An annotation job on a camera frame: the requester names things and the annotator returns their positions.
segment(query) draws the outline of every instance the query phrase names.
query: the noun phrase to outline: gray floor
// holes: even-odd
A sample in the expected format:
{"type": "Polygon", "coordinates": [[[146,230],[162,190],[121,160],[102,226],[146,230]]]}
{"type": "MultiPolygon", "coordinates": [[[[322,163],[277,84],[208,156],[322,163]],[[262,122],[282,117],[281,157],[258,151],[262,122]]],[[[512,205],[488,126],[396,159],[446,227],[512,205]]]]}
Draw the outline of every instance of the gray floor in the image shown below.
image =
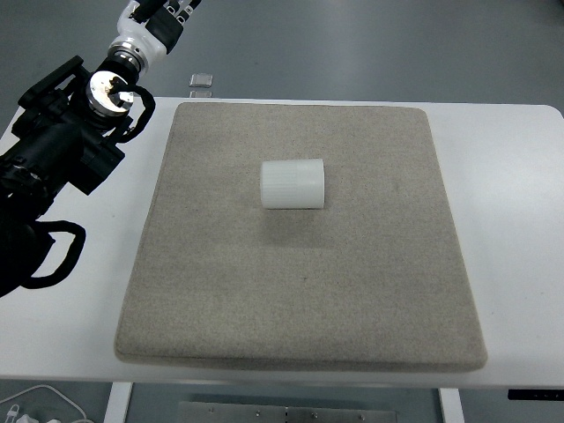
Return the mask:
{"type": "MultiPolygon", "coordinates": [[[[1,2],[0,128],[16,111],[18,97],[67,59],[81,55],[93,70],[115,37],[125,3],[1,2]]],[[[140,84],[153,95],[188,96],[189,76],[208,72],[214,76],[214,97],[529,103],[562,112],[563,46],[560,0],[204,0],[170,57],[140,84]]],[[[7,396],[20,384],[26,382],[2,382],[0,394],[7,396]]],[[[85,383],[61,386],[77,396],[90,389],[85,383]]],[[[108,392],[103,386],[97,402],[108,392]]],[[[153,396],[155,410],[160,400],[174,407],[174,398],[189,396],[174,390],[178,387],[139,385],[130,421],[142,421],[137,410],[142,406],[136,404],[144,401],[136,403],[136,397],[145,388],[145,405],[153,396]]],[[[205,392],[229,394],[219,387],[205,392]]],[[[335,401],[340,395],[318,392],[335,401]]],[[[237,395],[260,393],[251,387],[237,395]]],[[[464,391],[467,420],[564,419],[561,403],[510,403],[506,394],[464,391]]],[[[308,395],[303,389],[286,393],[308,395]]],[[[86,407],[90,397],[85,393],[79,403],[86,407]]],[[[92,414],[101,421],[103,414],[92,414]]]]}
{"type": "MultiPolygon", "coordinates": [[[[82,407],[86,416],[101,423],[108,403],[110,383],[0,381],[0,400],[37,384],[60,390],[82,407]]],[[[506,390],[461,390],[466,423],[554,423],[564,421],[564,403],[509,401],[506,390]]],[[[283,405],[397,412],[398,423],[440,423],[437,390],[306,387],[285,385],[135,384],[127,423],[176,422],[181,401],[227,404],[283,405]]],[[[60,419],[74,421],[80,414],[49,390],[35,390],[0,404],[0,420],[13,404],[41,423],[60,419]]]]}

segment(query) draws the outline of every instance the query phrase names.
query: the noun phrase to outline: ribbed cylinder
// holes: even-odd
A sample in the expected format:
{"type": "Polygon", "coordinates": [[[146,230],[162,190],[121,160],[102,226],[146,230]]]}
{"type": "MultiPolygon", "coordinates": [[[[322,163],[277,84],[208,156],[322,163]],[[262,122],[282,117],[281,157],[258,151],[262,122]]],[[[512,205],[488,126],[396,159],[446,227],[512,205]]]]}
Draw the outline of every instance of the ribbed cylinder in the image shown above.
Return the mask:
{"type": "Polygon", "coordinates": [[[266,209],[322,209],[325,198],[323,160],[265,161],[261,167],[261,201],[266,209]]]}

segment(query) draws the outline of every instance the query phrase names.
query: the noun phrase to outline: beige felt mat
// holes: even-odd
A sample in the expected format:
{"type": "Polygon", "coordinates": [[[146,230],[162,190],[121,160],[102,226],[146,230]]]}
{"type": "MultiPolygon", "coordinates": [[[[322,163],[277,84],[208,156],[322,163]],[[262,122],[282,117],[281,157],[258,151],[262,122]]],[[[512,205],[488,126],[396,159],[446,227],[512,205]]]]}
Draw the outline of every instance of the beige felt mat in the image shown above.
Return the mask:
{"type": "Polygon", "coordinates": [[[482,367],[426,114],[180,105],[115,351],[192,367],[482,367]],[[262,161],[307,158],[324,160],[325,208],[263,209],[262,161]]]}

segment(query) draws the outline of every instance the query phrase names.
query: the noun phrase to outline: white table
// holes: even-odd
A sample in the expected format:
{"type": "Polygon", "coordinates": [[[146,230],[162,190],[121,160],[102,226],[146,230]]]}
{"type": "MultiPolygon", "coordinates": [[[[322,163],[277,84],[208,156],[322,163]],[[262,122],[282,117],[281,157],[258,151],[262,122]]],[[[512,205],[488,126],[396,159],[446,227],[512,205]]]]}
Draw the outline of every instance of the white table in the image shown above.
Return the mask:
{"type": "MultiPolygon", "coordinates": [[[[119,361],[113,341],[122,300],[174,110],[184,101],[189,100],[157,99],[151,123],[123,147],[126,159],[108,180],[89,197],[67,186],[43,218],[84,226],[85,250],[58,286],[34,292],[19,288],[0,299],[0,377],[564,386],[564,121],[545,106],[220,100],[411,106],[427,112],[489,353],[483,369],[467,374],[250,372],[119,361]]],[[[0,152],[15,141],[4,134],[0,152]]],[[[55,250],[50,269],[64,252],[62,246],[55,250]]]]}

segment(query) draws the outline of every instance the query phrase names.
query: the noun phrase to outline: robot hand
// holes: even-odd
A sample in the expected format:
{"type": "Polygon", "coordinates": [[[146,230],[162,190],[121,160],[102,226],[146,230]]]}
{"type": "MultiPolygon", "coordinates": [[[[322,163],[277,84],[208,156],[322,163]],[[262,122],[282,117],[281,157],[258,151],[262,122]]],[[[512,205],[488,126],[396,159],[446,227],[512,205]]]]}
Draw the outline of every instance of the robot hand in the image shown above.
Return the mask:
{"type": "Polygon", "coordinates": [[[84,228],[37,219],[67,182],[88,195],[122,161],[116,145],[138,135],[155,108],[137,81],[172,51],[200,2],[130,1],[118,20],[119,36],[94,73],[75,56],[21,97],[25,112],[12,127],[19,141],[0,156],[0,296],[18,286],[52,286],[71,273],[85,243],[84,228]],[[145,111],[133,127],[134,93],[145,111]],[[74,234],[74,242],[52,275],[34,278],[54,243],[53,232],[74,234]]]}

